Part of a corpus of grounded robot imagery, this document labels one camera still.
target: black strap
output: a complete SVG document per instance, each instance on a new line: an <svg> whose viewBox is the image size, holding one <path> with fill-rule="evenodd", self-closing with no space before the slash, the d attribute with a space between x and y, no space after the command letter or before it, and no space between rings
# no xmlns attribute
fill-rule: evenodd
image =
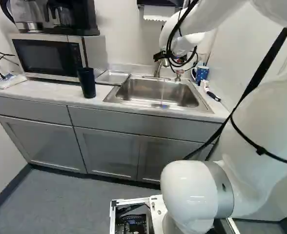
<svg viewBox="0 0 287 234"><path fill-rule="evenodd" d="M227 122L229 121L229 119L231 118L231 116L235 112L235 110L238 108L238 106L242 102L242 100L249 93L251 93L261 83L262 79L264 78L266 72L270 68L272 62L275 60L279 50L283 46L283 44L284 44L286 39L287 39L287 28L283 28L281 33L278 35L277 39L274 41L273 45L271 46L271 48L267 52L267 54L264 57L263 61L261 62L261 64L257 68L254 76L250 80L250 83L247 85L244 93L242 94L242 96L241 96L239 102L237 103L237 105L235 106L235 108L232 110L231 114L221 124L219 129L207 140L206 143L204 143L201 147L199 147L198 149L194 150L193 152L189 153L187 156L185 156L183 158L183 160L191 159L194 155L196 155L197 153L199 153L200 151L205 149L209 144L211 144L215 139L217 139L221 135L221 133L222 133L223 129L225 128Z"/></svg>
<svg viewBox="0 0 287 234"><path fill-rule="evenodd" d="M249 143L250 145L252 145L252 146L256 149L256 153L257 153L258 155L261 156L261 155L264 155L264 154L265 154L265 155L267 155L267 156L269 156L269 157L271 157L271 158L273 158L273 159L275 159L275 160L278 160L278 161L280 161L280 162L284 162L284 163L287 164L287 160L286 160L286 159L280 158L280 157L278 157L278 156L276 156L276 155L274 155L274 154L268 152L267 149L265 149L264 147L262 147L262 146L256 144L254 141L252 141L250 138L248 138L248 137L238 128L238 126L235 124L235 122L233 121L232 115L231 115L231 117L230 117L230 122L231 122L233 128L237 131L237 133L239 133L239 135L240 135L247 143Z"/></svg>

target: faucet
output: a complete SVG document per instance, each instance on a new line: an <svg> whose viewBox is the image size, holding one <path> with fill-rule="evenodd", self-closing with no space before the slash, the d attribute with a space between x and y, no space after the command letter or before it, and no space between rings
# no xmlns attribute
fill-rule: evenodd
<svg viewBox="0 0 287 234"><path fill-rule="evenodd" d="M181 76L182 74L176 74L175 82L180 82L181 81Z"/></svg>
<svg viewBox="0 0 287 234"><path fill-rule="evenodd" d="M168 67L168 66L169 66L169 63L168 63L167 59L165 59L165 58L160 59L160 60L158 61L157 67L156 67L156 69L155 69L155 71L154 71L154 77L155 77L155 78L160 78L160 71L161 71L161 68L162 68L163 66L164 66L164 67Z"/></svg>

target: paper towel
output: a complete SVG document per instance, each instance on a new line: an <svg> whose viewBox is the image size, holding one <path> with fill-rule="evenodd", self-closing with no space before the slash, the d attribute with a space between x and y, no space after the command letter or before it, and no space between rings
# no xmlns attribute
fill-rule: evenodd
<svg viewBox="0 0 287 234"><path fill-rule="evenodd" d="M145 20L167 21L174 13L175 7L172 6L145 5L143 18Z"/></svg>

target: white countertop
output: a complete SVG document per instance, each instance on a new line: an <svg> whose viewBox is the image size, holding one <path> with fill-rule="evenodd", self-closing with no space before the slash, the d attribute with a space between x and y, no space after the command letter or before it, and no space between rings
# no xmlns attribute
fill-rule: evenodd
<svg viewBox="0 0 287 234"><path fill-rule="evenodd" d="M103 99L113 89L113 86L98 84L96 84L97 95L93 99L84 98L82 89L79 85L60 84L35 80L27 80L10 88L0 90L0 96L100 110L110 110L219 123L223 122L229 115L228 110L221 103L216 102L211 97L209 97L202 88L198 86L196 86L196 88L214 113L164 110L155 107L134 108L119 103L103 102Z"/></svg>

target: cabinet door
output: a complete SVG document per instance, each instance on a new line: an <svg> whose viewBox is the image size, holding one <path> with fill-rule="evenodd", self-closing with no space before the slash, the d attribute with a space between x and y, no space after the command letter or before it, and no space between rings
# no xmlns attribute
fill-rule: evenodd
<svg viewBox="0 0 287 234"><path fill-rule="evenodd" d="M29 163L86 173L73 127L3 116L0 122Z"/></svg>
<svg viewBox="0 0 287 234"><path fill-rule="evenodd" d="M136 180L139 137L75 127L87 172Z"/></svg>
<svg viewBox="0 0 287 234"><path fill-rule="evenodd" d="M202 144L190 141L143 136L140 144L137 180L159 183L163 168L170 162L182 160ZM213 145L209 145L192 160L204 160Z"/></svg>

